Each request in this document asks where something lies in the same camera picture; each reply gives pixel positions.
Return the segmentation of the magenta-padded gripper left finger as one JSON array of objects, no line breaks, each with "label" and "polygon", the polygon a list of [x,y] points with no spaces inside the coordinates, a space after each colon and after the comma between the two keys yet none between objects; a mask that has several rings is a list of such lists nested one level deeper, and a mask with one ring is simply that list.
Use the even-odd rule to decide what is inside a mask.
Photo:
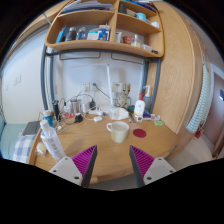
[{"label": "magenta-padded gripper left finger", "polygon": [[88,187],[96,157],[97,146],[93,145],[74,157],[64,157],[50,170],[50,173],[76,185]]}]

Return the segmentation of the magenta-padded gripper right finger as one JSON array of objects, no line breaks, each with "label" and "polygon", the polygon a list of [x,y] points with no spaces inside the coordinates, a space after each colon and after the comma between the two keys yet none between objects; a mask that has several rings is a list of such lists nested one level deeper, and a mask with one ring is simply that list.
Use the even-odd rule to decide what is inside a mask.
[{"label": "magenta-padded gripper right finger", "polygon": [[135,146],[130,146],[129,156],[138,187],[148,185],[175,172],[175,169],[163,157],[154,158]]}]

